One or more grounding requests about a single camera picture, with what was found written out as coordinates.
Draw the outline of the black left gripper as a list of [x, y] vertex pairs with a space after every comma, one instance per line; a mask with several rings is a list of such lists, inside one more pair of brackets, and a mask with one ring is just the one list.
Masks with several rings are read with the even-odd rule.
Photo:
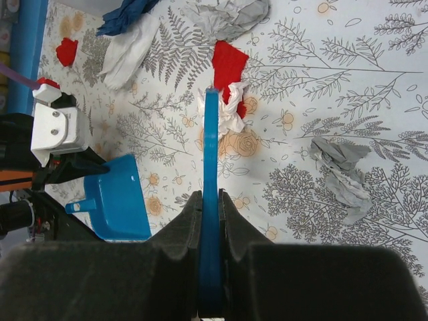
[[52, 155], [42, 167], [31, 152], [33, 115], [1, 115], [1, 193], [19, 192], [17, 201], [1, 204], [1, 237], [25, 229], [26, 240], [55, 240], [62, 205], [45, 192], [45, 186], [89, 175], [105, 174], [106, 162], [90, 146], [83, 152]]

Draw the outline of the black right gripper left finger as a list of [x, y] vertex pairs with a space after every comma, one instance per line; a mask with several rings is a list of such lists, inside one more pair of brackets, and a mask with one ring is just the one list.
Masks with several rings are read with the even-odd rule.
[[2, 320], [191, 320], [202, 196], [142, 243], [25, 244], [1, 260]]

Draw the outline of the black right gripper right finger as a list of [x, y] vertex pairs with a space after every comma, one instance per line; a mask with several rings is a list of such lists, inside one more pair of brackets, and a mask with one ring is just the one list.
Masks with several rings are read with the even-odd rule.
[[426, 320], [393, 251], [270, 241], [219, 194], [226, 320]]

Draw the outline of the blue hand brush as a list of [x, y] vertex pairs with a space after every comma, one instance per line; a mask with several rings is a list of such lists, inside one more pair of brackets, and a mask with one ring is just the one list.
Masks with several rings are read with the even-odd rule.
[[204, 102], [203, 192], [197, 309], [200, 318], [218, 318], [222, 309], [217, 162], [219, 91], [208, 88]]

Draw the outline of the blue plastic dustpan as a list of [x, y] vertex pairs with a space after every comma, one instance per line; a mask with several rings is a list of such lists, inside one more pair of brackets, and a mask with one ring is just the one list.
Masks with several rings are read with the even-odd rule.
[[67, 214], [89, 213], [94, 233], [108, 241], [145, 241], [151, 237], [134, 155], [118, 157], [105, 174], [84, 177], [86, 198], [68, 203]]

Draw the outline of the white tissue paper scrap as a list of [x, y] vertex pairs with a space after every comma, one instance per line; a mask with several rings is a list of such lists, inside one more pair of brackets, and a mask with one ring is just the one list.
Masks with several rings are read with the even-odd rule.
[[125, 33], [111, 37], [99, 75], [109, 90], [121, 89], [143, 62], [160, 27], [160, 20], [145, 13]]

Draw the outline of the long dark blue paper scrap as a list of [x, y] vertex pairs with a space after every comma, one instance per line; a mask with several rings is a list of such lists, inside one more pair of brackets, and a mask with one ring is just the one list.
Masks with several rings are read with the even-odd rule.
[[124, 0], [120, 7], [105, 13], [103, 24], [97, 29], [97, 36], [115, 36], [126, 32], [129, 26], [148, 13], [159, 0]]

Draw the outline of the small white paper scrap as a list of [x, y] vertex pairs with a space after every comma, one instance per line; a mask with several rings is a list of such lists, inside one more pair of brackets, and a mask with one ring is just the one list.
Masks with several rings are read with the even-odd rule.
[[229, 102], [224, 103], [219, 97], [219, 127], [218, 140], [221, 140], [230, 130], [241, 132], [245, 124], [237, 113], [238, 104], [242, 102], [243, 92], [250, 85], [249, 82], [233, 82], [228, 85], [230, 90]]

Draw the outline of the red paper scrap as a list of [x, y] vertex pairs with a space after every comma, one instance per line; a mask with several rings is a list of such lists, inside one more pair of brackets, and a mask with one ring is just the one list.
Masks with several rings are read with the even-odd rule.
[[215, 44], [212, 65], [214, 70], [213, 85], [222, 92], [224, 103], [228, 103], [231, 95], [229, 85], [240, 82], [241, 75], [249, 56], [233, 47], [226, 41]]
[[56, 47], [57, 58], [64, 67], [71, 66], [76, 58], [77, 50], [78, 40], [65, 37], [61, 44]]

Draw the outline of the blue pink yellow shelf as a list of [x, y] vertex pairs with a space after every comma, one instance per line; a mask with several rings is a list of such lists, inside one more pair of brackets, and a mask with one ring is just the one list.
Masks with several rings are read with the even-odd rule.
[[[1, 62], [37, 80], [47, 1], [1, 2]], [[31, 114], [32, 88], [1, 74], [1, 113]]]

